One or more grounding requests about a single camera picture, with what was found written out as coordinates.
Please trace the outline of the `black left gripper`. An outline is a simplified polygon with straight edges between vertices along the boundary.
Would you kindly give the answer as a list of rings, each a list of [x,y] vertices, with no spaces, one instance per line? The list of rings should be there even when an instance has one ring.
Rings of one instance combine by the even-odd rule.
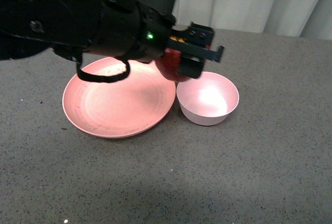
[[[86,50],[121,61],[149,63],[170,48],[186,53],[180,56],[177,73],[199,78],[205,59],[220,62],[224,47],[210,50],[215,34],[212,28],[192,23],[183,30],[175,30],[174,20],[173,16],[160,15],[142,4],[137,4],[130,13],[105,6],[98,29]]]

